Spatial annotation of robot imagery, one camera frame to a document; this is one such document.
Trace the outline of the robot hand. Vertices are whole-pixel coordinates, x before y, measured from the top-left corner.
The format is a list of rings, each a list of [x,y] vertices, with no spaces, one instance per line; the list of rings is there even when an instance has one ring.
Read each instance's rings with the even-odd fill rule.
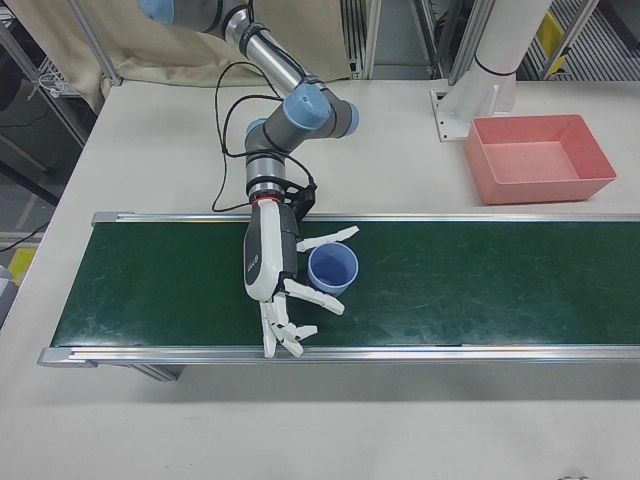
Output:
[[[289,297],[319,305],[336,315],[344,313],[337,296],[355,277],[329,283],[309,272],[311,284],[303,285],[296,280],[298,255],[309,252],[315,256],[324,247],[342,247],[358,232],[357,226],[350,226],[330,235],[301,239],[289,206],[269,197],[253,203],[243,243],[243,274],[247,294],[259,302],[265,357],[273,357],[278,344],[299,357],[304,352],[301,341],[317,333],[314,325],[297,326],[289,320]]]

